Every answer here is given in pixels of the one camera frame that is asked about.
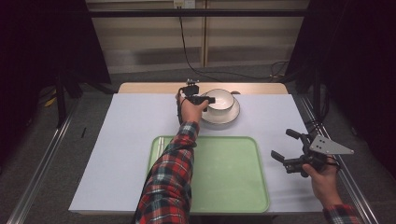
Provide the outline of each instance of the wall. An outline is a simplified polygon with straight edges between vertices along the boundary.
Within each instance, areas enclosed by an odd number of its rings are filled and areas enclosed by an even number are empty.
[[[86,0],[89,9],[173,8],[173,1]],[[196,0],[196,8],[304,9],[307,0]],[[178,18],[94,18],[111,73],[186,68]],[[182,18],[193,67],[270,64],[290,58],[303,18]]]

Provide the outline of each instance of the hand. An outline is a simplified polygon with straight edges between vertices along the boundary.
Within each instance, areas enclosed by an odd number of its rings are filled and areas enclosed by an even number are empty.
[[[334,160],[329,158],[328,162],[334,162]],[[343,203],[337,190],[336,166],[326,165],[320,173],[309,164],[304,164],[303,169],[311,176],[314,194],[324,208]]]
[[[183,102],[181,105],[181,117],[183,122],[195,121],[199,122],[202,117],[202,111],[209,105],[209,101],[205,100],[200,105],[194,105],[189,100],[185,100],[184,97],[179,96],[179,101]]]

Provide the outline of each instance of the red plaid shirt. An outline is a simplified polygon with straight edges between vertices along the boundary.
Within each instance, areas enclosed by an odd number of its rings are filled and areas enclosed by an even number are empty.
[[[196,122],[183,122],[177,135],[154,163],[135,213],[136,223],[189,222],[193,147],[198,136]],[[359,223],[349,205],[323,209],[329,223]]]
[[[358,224],[361,223],[356,216],[355,209],[348,204],[337,204],[323,209],[323,214],[329,223],[333,224]]]

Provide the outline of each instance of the power outlet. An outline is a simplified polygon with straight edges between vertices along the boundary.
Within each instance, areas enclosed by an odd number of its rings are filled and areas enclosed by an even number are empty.
[[[184,0],[174,0],[174,8],[184,8]]]

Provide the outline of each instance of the table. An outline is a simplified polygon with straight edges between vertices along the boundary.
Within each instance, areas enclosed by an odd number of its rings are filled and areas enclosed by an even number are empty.
[[[184,83],[121,86],[120,93],[113,97],[70,211],[81,214],[134,212],[149,157],[149,151],[141,148],[149,148],[152,139],[159,135],[175,134],[178,127],[175,94],[183,86]],[[303,153],[301,142],[285,135],[287,128],[306,133],[286,88],[274,83],[199,83],[199,86],[200,93],[215,88],[242,93],[235,95],[241,105],[238,119],[216,127],[201,123],[200,135],[248,135],[257,141],[270,195],[270,207],[265,214],[320,212],[322,207],[312,192],[310,179],[286,174],[282,164],[270,156],[272,149],[286,158],[297,158]]]

